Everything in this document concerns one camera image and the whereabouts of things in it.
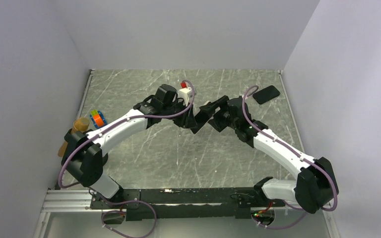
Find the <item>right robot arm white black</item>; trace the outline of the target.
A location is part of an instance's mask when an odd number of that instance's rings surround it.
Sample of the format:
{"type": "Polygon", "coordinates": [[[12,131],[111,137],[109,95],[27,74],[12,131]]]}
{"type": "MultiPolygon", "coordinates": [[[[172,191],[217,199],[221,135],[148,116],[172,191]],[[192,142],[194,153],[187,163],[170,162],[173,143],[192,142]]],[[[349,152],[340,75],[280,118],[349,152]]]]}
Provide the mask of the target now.
{"type": "Polygon", "coordinates": [[[338,204],[338,187],[331,162],[309,156],[278,137],[268,126],[254,120],[243,97],[223,96],[206,102],[194,117],[197,133],[205,124],[216,131],[231,128],[250,147],[270,156],[294,177],[279,180],[266,177],[254,185],[254,201],[266,206],[272,200],[296,202],[308,213],[334,211],[338,204]]]}

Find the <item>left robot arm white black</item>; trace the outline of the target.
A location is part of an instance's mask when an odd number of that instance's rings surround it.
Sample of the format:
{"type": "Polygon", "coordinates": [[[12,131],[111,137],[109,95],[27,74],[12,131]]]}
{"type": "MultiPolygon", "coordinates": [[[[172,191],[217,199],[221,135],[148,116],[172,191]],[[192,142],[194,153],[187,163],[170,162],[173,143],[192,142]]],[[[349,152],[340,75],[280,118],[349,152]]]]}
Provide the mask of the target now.
{"type": "Polygon", "coordinates": [[[117,208],[124,200],[123,188],[104,172],[104,159],[108,153],[130,136],[144,131],[162,119],[180,123],[191,115],[195,89],[188,80],[181,82],[181,89],[162,84],[154,95],[137,103],[121,118],[97,130],[69,131],[64,139],[67,148],[59,174],[60,188],[65,172],[71,174],[78,184],[98,192],[110,208],[117,208]]]}

